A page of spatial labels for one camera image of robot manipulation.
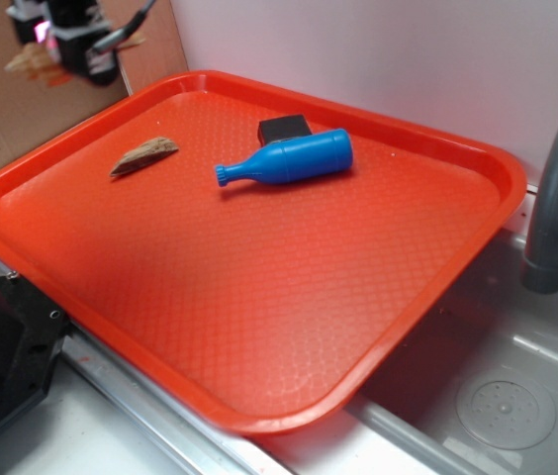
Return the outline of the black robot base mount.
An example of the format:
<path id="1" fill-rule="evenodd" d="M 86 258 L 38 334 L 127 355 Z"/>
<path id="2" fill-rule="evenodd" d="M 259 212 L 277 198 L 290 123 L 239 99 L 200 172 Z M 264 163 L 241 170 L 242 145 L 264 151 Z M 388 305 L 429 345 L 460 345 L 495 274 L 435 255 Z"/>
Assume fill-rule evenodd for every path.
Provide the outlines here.
<path id="1" fill-rule="evenodd" d="M 0 276 L 0 431 L 47 396 L 68 324 L 29 280 Z"/>

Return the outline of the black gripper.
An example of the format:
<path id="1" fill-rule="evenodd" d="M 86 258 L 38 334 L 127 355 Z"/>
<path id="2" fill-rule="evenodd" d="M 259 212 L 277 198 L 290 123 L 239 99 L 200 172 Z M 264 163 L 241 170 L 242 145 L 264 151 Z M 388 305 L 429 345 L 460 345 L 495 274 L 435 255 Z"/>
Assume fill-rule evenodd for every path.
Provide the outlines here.
<path id="1" fill-rule="evenodd" d="M 42 55 L 34 60 L 46 76 L 57 79 L 50 69 L 96 86 L 112 84 L 120 74 L 112 31 L 97 1 L 12 1 L 6 9 L 19 43 L 36 47 Z"/>

